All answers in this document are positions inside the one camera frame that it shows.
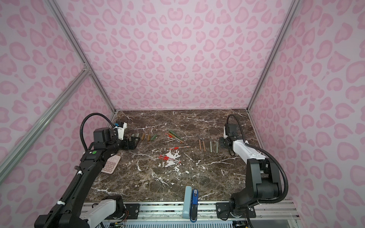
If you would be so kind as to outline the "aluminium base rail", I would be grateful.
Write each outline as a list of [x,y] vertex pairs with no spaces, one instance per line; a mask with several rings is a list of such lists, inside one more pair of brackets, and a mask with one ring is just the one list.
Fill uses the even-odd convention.
[[118,208],[113,199],[85,202],[77,210],[65,208],[72,220],[90,228],[301,228],[294,203],[284,200],[276,204],[259,204],[242,212],[230,211],[228,201],[198,201],[196,221],[190,219],[188,205],[183,201],[125,202]]

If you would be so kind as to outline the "aluminium frame corner post right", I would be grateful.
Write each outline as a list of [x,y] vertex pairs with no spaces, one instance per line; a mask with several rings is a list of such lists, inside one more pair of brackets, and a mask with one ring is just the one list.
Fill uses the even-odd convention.
[[250,113],[251,110],[253,109],[255,101],[256,101],[257,97],[259,96],[259,92],[265,82],[266,77],[268,76],[269,70],[271,69],[271,66],[273,65],[273,63],[275,61],[275,58],[280,50],[280,47],[285,40],[285,37],[287,36],[288,32],[290,31],[290,27],[291,27],[292,23],[294,22],[294,19],[297,15],[298,11],[300,10],[301,5],[302,5],[302,1],[300,1],[300,0],[294,0],[291,2],[288,13],[286,14],[286,16],[284,18],[284,22],[283,22],[280,30],[278,31],[278,35],[275,39],[275,42],[273,43],[270,54],[268,55],[264,68],[259,77],[258,83],[253,91],[253,95],[252,95],[250,102],[248,104],[248,107],[246,109],[246,111],[248,113]]

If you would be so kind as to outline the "aluminium frame corner post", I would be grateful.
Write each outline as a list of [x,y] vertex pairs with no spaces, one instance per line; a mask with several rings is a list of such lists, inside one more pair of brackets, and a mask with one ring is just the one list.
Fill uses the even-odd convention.
[[64,34],[66,35],[67,39],[69,40],[71,46],[73,47],[74,51],[76,52],[77,56],[80,58],[81,62],[83,63],[85,69],[90,72],[91,77],[101,93],[101,96],[103,97],[104,101],[106,102],[107,106],[111,110],[112,113],[115,113],[117,109],[112,104],[112,101],[110,97],[108,96],[106,90],[103,88],[100,80],[97,77],[96,72],[94,71],[93,67],[90,64],[90,61],[86,57],[86,54],[84,50],[81,47],[80,42],[78,41],[77,37],[75,36],[74,32],[72,31],[69,23],[66,20],[65,15],[63,14],[62,10],[60,9],[60,6],[58,5],[57,1],[54,0],[45,0],[44,1],[47,6],[49,7],[51,13],[55,17],[57,23],[63,30]]
[[273,63],[275,61],[275,58],[280,50],[280,47],[285,40],[285,37],[287,36],[288,32],[290,31],[290,27],[291,27],[292,23],[294,22],[294,19],[297,15],[298,11],[300,10],[301,5],[302,5],[302,1],[300,1],[300,0],[294,0],[291,2],[288,13],[286,14],[286,16],[284,18],[284,22],[283,22],[280,30],[278,31],[278,35],[275,39],[275,42],[273,43],[270,54],[268,55],[264,68],[259,77],[258,83],[253,91],[253,95],[252,95],[250,102],[248,104],[248,107],[246,109],[246,111],[248,113],[250,113],[251,110],[253,109],[255,101],[256,101],[257,97],[259,96],[259,92],[265,82],[266,77],[268,76],[269,70],[271,69],[271,66],[273,65]]

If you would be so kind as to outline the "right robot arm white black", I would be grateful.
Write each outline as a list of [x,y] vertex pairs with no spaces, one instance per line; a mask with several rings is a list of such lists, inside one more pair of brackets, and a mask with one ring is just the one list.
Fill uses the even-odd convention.
[[228,205],[217,205],[217,217],[223,221],[230,217],[246,219],[252,227],[250,213],[260,204],[275,204],[283,201],[289,192],[288,177],[280,163],[264,149],[247,141],[239,119],[230,114],[224,125],[222,148],[231,156],[239,156],[246,164],[245,187],[233,193]]

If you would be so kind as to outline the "aluminium frame corner post left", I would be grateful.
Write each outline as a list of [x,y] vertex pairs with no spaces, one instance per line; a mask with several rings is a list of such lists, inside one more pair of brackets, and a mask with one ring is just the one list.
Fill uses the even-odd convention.
[[75,36],[74,32],[72,31],[69,23],[66,20],[65,15],[63,14],[62,10],[60,9],[60,6],[58,5],[57,1],[54,0],[45,0],[44,1],[47,6],[49,7],[51,13],[55,17],[57,23],[63,30],[64,34],[66,35],[67,39],[69,40],[71,46],[73,47],[74,51],[76,52],[77,56],[80,58],[81,62],[83,63],[85,69],[90,72],[91,77],[101,93],[101,96],[103,97],[104,101],[106,102],[107,106],[111,110],[112,113],[115,113],[117,109],[112,104],[112,101],[110,97],[108,96],[106,90],[103,88],[100,80],[97,77],[96,72],[94,71],[93,67],[90,64],[90,61],[86,57],[86,54],[84,50],[81,47],[80,42],[78,41],[77,37]]

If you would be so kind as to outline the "red gel pen far cluster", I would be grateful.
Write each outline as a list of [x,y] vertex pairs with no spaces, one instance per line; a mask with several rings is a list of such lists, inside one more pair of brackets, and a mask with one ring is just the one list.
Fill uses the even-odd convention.
[[174,140],[177,140],[179,143],[183,143],[182,140],[178,139],[176,136],[172,135],[172,134],[168,134],[168,133],[165,133],[168,137],[174,139]]

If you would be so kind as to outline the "brown pen cluster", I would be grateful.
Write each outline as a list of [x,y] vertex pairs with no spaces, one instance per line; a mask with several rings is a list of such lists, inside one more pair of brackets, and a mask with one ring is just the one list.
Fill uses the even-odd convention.
[[174,136],[174,135],[173,135],[173,134],[171,134],[171,133],[167,133],[167,135],[168,135],[168,136],[170,136],[171,138],[176,139],[179,143],[184,143],[184,141],[183,141],[183,140],[179,139],[177,136]]

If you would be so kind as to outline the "single red gel pen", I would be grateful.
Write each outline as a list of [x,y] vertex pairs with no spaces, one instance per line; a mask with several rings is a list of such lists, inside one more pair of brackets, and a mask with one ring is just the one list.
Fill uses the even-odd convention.
[[172,147],[172,148],[169,148],[169,149],[170,150],[179,150],[179,149],[183,149],[183,148],[190,148],[190,146]]

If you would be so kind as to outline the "aluminium diagonal frame bar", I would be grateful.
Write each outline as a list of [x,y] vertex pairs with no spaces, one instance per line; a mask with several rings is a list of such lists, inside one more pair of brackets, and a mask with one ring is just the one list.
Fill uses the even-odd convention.
[[37,120],[30,130],[19,140],[9,155],[1,163],[1,183],[10,175],[12,170],[23,159],[29,148],[41,136],[51,121],[57,116],[64,105],[74,95],[84,80],[89,76],[89,68],[84,68],[78,77],[60,94],[46,112]]

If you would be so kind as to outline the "pink calculator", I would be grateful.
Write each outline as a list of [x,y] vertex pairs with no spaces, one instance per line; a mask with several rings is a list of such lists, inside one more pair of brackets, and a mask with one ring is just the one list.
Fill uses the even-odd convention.
[[119,155],[114,155],[114,156],[110,157],[107,160],[107,162],[101,172],[107,173],[107,174],[113,174],[120,159],[121,159],[121,157]]

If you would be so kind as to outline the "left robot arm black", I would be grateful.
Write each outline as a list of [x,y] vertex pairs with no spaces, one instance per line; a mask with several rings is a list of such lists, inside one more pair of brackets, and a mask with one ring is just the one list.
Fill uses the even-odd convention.
[[[93,116],[104,118],[111,126],[96,129],[93,133],[93,142],[87,146],[83,130],[86,121]],[[50,212],[38,216],[34,223],[36,228],[96,228],[109,217],[112,219],[128,217],[120,195],[107,196],[88,212],[81,212],[88,192],[108,159],[121,150],[134,150],[140,142],[139,137],[126,137],[124,135],[126,128],[127,123],[113,123],[101,113],[92,113],[83,119],[79,134],[85,152],[80,164],[75,166],[77,173]]]

